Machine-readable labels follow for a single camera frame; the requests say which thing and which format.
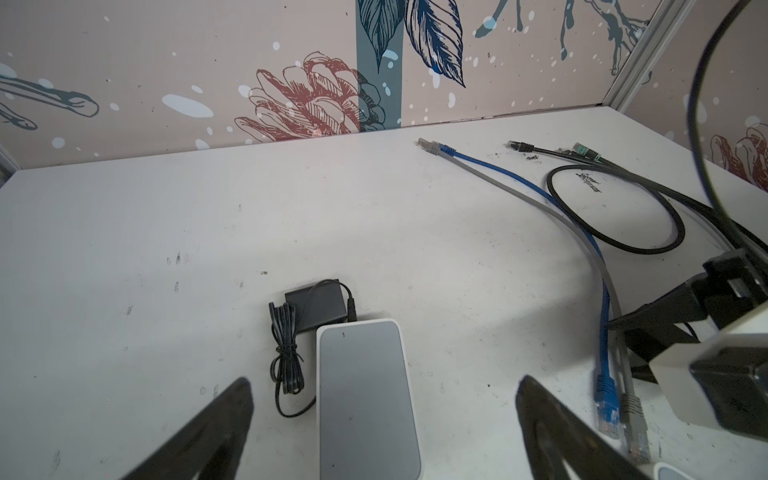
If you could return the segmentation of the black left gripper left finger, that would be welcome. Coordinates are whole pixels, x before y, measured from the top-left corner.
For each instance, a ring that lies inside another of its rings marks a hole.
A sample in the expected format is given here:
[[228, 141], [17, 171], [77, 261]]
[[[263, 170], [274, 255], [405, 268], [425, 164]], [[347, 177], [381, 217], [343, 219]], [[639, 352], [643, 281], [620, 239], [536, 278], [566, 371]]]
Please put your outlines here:
[[240, 377], [126, 477], [235, 478], [253, 412], [251, 384]]

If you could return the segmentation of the black adapter with cord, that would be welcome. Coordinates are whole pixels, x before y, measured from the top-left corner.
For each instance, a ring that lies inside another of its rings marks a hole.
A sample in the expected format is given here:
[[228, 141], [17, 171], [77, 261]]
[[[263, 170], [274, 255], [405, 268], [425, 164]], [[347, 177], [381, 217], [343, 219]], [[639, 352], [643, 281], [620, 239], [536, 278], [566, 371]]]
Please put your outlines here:
[[271, 334], [276, 343], [276, 357], [271, 362], [270, 378], [275, 385], [276, 410], [283, 418], [296, 418], [307, 413], [314, 401], [295, 413], [281, 406], [283, 395], [298, 395], [305, 389], [303, 357], [298, 352], [298, 337], [319, 328], [358, 320], [352, 289], [338, 279], [323, 279], [313, 285], [289, 291], [281, 305], [268, 306]]

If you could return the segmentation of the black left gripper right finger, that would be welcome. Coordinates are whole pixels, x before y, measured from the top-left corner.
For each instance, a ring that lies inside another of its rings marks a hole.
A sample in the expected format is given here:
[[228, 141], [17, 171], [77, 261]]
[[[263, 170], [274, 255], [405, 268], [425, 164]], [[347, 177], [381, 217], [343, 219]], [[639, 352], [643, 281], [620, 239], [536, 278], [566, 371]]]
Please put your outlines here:
[[535, 479], [646, 477], [532, 376], [520, 381], [515, 402]]

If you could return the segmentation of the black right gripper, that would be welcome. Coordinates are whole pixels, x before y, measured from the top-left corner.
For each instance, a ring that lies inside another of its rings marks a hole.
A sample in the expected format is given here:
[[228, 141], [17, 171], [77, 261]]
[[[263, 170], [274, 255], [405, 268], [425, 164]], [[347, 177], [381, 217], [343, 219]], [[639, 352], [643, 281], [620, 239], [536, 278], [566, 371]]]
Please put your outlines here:
[[767, 271], [745, 249], [726, 252], [703, 267], [706, 274], [608, 323], [609, 330], [626, 330], [628, 349], [643, 361], [631, 366], [635, 380], [655, 381], [651, 360], [672, 345], [696, 343], [691, 326], [659, 325], [696, 322], [709, 315], [717, 327], [726, 327], [767, 302]]

